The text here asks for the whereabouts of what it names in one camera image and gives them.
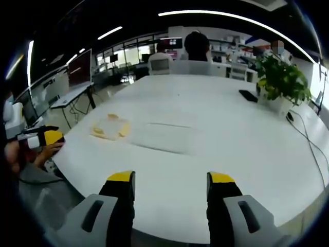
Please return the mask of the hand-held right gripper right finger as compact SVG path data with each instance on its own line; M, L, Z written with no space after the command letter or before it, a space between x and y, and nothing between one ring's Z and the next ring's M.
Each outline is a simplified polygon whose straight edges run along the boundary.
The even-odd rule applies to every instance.
M289 246L290 236L275 226L274 216L251 195L243 195L227 174L207 173L210 246Z

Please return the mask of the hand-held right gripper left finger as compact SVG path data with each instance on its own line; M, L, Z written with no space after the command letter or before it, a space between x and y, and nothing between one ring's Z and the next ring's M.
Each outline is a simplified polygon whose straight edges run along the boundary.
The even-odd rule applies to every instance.
M134 201L135 172L114 173L69 212L58 235L67 246L131 246Z

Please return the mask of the person's left hand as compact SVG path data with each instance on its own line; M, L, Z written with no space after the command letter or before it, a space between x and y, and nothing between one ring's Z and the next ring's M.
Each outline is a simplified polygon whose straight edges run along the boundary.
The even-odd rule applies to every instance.
M33 161L33 164L38 168L44 167L46 161L49 160L52 156L54 156L62 148L63 145L64 142L54 143L45 146L42 151L36 156L35 160Z

